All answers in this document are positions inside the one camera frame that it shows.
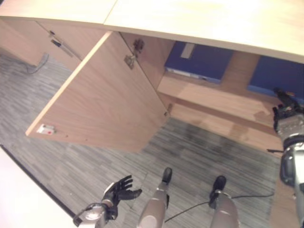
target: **robotic arm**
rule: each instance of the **robotic arm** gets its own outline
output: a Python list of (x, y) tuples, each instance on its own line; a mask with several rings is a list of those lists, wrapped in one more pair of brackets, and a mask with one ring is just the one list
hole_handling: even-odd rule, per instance
[(297, 215), (304, 227), (304, 109), (283, 90), (274, 92), (283, 103), (273, 108), (274, 129), (284, 147), (280, 178), (294, 188)]
[(120, 200), (133, 200), (140, 196), (141, 189), (129, 190), (132, 187), (132, 176), (112, 183), (105, 191), (100, 203), (92, 203), (73, 218), (73, 223), (80, 228), (103, 228), (109, 220), (118, 216)]

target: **open cabinet door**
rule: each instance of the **open cabinet door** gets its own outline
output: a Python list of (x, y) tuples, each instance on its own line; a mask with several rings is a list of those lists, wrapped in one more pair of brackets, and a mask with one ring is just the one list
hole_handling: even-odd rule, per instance
[[(117, 32), (106, 32), (28, 128), (31, 137), (137, 152), (165, 123), (166, 109)], [(41, 134), (42, 125), (54, 134)]]

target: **white floor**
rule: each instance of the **white floor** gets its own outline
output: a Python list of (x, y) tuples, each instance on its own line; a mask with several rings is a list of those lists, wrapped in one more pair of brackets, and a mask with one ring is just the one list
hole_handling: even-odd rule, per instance
[(66, 214), (0, 148), (0, 227), (75, 228)]

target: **drawer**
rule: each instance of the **drawer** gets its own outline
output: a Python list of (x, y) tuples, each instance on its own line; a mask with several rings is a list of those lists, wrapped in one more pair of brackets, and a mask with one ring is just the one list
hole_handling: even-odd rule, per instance
[(69, 25), (64, 22), (38, 22), (49, 34), (53, 34), (80, 60), (83, 60), (100, 38), (107, 32), (97, 28)]
[(3, 19), (3, 21), (36, 44), (40, 51), (49, 53), (70, 70), (74, 70), (81, 62), (68, 48), (60, 48), (52, 43), (53, 38), (37, 22), (19, 19)]

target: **gray carpet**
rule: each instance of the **gray carpet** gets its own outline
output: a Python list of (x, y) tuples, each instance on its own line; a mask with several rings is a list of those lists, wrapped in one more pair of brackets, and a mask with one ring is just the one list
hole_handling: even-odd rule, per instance
[[(118, 219), (107, 227), (136, 227), (167, 166), (173, 168), (173, 177), (166, 218), (207, 201), (220, 174), (227, 177), (226, 192), (231, 196), (274, 191), (277, 158), (173, 118), (139, 154), (26, 137), (30, 123), (69, 74), (51, 57), (37, 73), (27, 75), (23, 64), (0, 56), (0, 143), (75, 213), (98, 201), (112, 181), (132, 174), (134, 187), (141, 187), (143, 194), (122, 202)], [(236, 199), (241, 227), (268, 228), (272, 200)], [(207, 205), (199, 206), (165, 227), (208, 228), (212, 215)]]

